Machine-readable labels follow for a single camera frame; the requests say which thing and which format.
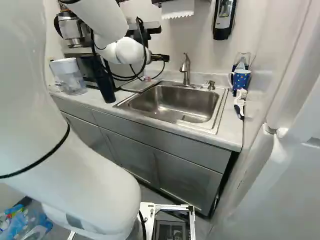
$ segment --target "faucet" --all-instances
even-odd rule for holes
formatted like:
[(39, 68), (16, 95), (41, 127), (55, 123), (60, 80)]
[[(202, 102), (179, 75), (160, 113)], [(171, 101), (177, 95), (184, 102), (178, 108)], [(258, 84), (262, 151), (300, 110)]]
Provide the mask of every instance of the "faucet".
[(201, 89), (201, 85), (195, 85), (190, 84), (190, 58), (187, 53), (183, 53), (185, 55), (184, 62), (182, 63), (182, 66), (180, 67), (180, 73), (184, 73), (183, 76), (183, 83), (174, 83), (175, 86), (181, 86), (181, 87), (188, 87), (188, 88), (194, 88), (194, 89)]
[(190, 59), (187, 53), (183, 53), (185, 55), (184, 62), (180, 67), (180, 73), (184, 73), (183, 77), (183, 85), (190, 85)]

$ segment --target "faucet handle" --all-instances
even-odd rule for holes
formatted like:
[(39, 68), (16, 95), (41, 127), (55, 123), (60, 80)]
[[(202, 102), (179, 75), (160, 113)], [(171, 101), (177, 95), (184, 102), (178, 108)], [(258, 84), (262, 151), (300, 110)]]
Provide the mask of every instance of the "faucet handle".
[(209, 90), (215, 90), (216, 89), (215, 88), (215, 84), (216, 84), (215, 81), (209, 80), (209, 81), (206, 82), (206, 84), (209, 84), (209, 86), (208, 86)]

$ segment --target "paper towel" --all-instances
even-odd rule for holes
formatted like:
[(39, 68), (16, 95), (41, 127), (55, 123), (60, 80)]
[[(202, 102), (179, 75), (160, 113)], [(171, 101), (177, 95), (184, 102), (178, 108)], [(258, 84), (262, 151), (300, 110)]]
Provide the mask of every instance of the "paper towel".
[(189, 17), (194, 14), (195, 0), (171, 0), (161, 3), (162, 19)]

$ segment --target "cabinet door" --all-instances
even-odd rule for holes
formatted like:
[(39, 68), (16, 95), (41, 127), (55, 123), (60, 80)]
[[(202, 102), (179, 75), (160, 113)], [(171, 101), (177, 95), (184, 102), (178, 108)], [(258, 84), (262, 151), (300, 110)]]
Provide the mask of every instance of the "cabinet door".
[(104, 128), (101, 131), (110, 140), (116, 161), (137, 178), (156, 187), (158, 178), (153, 148)]
[(208, 215), (222, 174), (155, 149), (159, 187)]
[(70, 124), (72, 130), (86, 145), (88, 145), (101, 156), (114, 162), (110, 148), (108, 147), (98, 126), (71, 116), (65, 112), (61, 112), (61, 114)]

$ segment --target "floor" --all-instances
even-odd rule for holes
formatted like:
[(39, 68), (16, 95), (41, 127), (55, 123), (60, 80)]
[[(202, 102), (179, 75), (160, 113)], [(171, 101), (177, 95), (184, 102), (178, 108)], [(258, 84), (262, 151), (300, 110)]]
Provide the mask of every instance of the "floor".
[[(170, 200), (160, 196), (159, 194), (151, 191), (145, 186), (141, 185), (141, 194), (143, 202), (151, 202), (157, 204), (174, 204)], [(31, 208), (41, 208), (39, 202), (33, 201)], [(210, 220), (203, 219), (199, 216), (195, 218), (195, 238), (196, 240), (205, 240), (206, 235), (210, 229)], [(53, 229), (45, 236), (44, 240), (67, 240), (70, 231), (60, 227), (58, 225), (54, 225)], [(77, 235), (75, 240), (89, 240), (89, 238)]]

